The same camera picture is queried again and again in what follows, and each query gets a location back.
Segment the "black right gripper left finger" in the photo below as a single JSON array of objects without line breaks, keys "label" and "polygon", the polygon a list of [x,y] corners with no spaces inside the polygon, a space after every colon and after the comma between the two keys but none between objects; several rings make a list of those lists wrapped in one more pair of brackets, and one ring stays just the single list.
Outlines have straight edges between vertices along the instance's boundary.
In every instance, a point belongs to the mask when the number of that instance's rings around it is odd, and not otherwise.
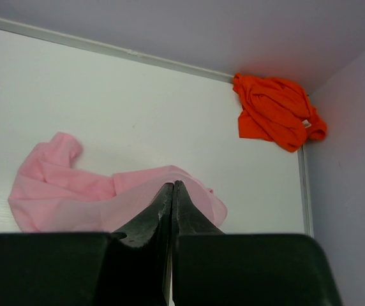
[{"label": "black right gripper left finger", "polygon": [[172,195],[112,233],[0,233],[0,305],[167,305]]}]

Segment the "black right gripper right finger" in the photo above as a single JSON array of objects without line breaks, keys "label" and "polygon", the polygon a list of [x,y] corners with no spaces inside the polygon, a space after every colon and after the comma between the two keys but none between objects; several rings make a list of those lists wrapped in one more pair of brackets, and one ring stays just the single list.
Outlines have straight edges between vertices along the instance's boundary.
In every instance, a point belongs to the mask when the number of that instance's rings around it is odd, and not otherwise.
[{"label": "black right gripper right finger", "polygon": [[226,234],[194,206],[183,182],[172,198],[176,305],[341,305],[318,242],[302,234]]}]

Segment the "pink t shirt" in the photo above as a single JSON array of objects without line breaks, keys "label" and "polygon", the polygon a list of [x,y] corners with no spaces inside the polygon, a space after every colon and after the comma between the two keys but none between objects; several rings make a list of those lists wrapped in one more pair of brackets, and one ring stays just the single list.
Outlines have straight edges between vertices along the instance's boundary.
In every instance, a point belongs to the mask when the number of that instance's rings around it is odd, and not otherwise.
[{"label": "pink t shirt", "polygon": [[113,232],[147,208],[166,183],[178,180],[215,226],[227,217],[225,204],[213,190],[176,166],[105,176],[73,167],[82,151],[72,135],[56,133],[26,157],[8,197],[23,232]]}]

